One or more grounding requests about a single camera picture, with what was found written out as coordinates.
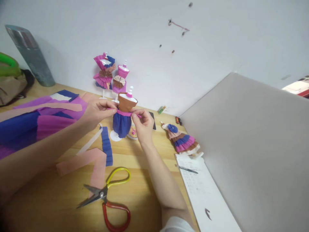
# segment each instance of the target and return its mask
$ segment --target black pen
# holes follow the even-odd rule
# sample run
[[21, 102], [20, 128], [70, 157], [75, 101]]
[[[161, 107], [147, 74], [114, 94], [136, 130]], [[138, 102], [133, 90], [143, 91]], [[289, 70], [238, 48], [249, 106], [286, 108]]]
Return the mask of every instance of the black pen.
[[198, 172], [196, 172], [196, 171], [193, 171], [193, 170], [188, 169], [188, 168], [181, 167], [181, 166], [179, 166], [179, 165], [177, 165], [177, 164], [175, 164], [175, 166], [178, 167], [178, 168], [181, 168], [181, 169], [183, 169], [183, 170], [186, 170], [186, 171], [189, 171], [189, 172], [193, 172], [193, 173], [198, 174]]

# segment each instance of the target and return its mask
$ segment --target blue fabric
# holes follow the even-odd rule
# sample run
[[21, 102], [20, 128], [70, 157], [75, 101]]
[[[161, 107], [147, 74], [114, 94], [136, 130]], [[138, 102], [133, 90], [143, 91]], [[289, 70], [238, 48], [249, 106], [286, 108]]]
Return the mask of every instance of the blue fabric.
[[63, 112], [61, 112], [61, 111], [58, 112], [58, 113], [53, 114], [53, 116], [58, 116], [58, 117], [63, 117], [63, 118], [74, 119], [74, 118], [72, 118], [70, 115], [65, 114], [65, 113], [63, 113]]
[[167, 128], [173, 132], [173, 133], [177, 133], [178, 132], [178, 128], [172, 124], [168, 124]]
[[71, 99], [69, 100], [70, 102], [73, 101], [75, 98], [78, 97], [79, 94], [76, 94], [76, 93], [72, 93], [70, 91], [67, 91], [67, 90], [61, 90], [61, 91], [58, 91], [57, 93], [65, 96], [65, 97], [70, 97]]
[[0, 144], [18, 151], [36, 142], [38, 111], [19, 115], [0, 123]]
[[[105, 89], [102, 85], [100, 85], [98, 82], [96, 82], [96, 86], [102, 88], [102, 89]], [[112, 83], [109, 84], [109, 89], [113, 89], [112, 88]]]
[[189, 138], [190, 138], [190, 135], [185, 135], [182, 139], [178, 139], [178, 140], [175, 142], [175, 146], [178, 147], [179, 145], [188, 142]]
[[113, 118], [113, 130], [119, 138], [124, 138], [130, 131], [132, 125], [131, 117], [115, 113]]
[[105, 67], [105, 68], [109, 68], [109, 67], [113, 66], [113, 64], [115, 63], [115, 59], [114, 59], [113, 57], [110, 57], [110, 56], [106, 56], [106, 57], [107, 57], [107, 60], [108, 60], [109, 62], [111, 62], [111, 63], [110, 63], [110, 64], [104, 65], [104, 67]]
[[108, 137], [107, 127], [103, 127], [101, 137], [102, 137], [102, 151], [106, 154], [106, 166], [113, 166], [113, 151]]

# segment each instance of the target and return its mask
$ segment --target notepad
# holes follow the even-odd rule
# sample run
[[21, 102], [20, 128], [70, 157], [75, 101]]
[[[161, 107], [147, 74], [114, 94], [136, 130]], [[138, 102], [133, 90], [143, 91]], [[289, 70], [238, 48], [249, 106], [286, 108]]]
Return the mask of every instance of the notepad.
[[198, 172], [195, 174], [180, 169], [200, 231], [241, 232], [204, 159], [193, 160], [178, 154], [175, 156], [179, 166]]

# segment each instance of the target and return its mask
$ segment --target yellow scissors handle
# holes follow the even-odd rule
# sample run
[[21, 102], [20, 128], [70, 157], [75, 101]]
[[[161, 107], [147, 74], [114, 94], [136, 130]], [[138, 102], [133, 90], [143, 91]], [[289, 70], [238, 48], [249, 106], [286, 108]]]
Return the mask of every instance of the yellow scissors handle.
[[[113, 175], [118, 172], [118, 171], [121, 171], [121, 170], [125, 170], [127, 173], [128, 173], [128, 177], [125, 178], [125, 179], [122, 179], [122, 180], [114, 180], [114, 181], [111, 181], [111, 179], [113, 178]], [[116, 168], [115, 170], [112, 171], [112, 173], [109, 175], [107, 181], [106, 181], [106, 184], [107, 184], [107, 188], [113, 186], [113, 185], [117, 185], [117, 184], [123, 184], [123, 183], [126, 183], [130, 180], [131, 178], [131, 173], [128, 169], [124, 168], [124, 167], [119, 167], [119, 168]]]

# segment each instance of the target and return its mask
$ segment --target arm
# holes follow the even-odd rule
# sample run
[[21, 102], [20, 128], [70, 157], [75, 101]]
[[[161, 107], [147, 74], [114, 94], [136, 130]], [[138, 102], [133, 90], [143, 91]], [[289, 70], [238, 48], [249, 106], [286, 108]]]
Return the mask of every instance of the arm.
[[0, 203], [3, 204], [36, 174], [53, 164], [104, 118], [116, 113], [116, 110], [107, 108], [116, 109], [116, 105], [108, 100], [91, 101], [76, 123], [0, 160]]
[[[141, 121], [136, 114], [142, 115]], [[136, 126], [138, 140], [148, 160], [154, 190], [162, 207], [163, 226], [166, 225], [170, 217], [177, 216], [186, 220], [193, 227], [180, 189], [152, 142], [153, 118], [146, 110], [134, 110], [132, 119]]]

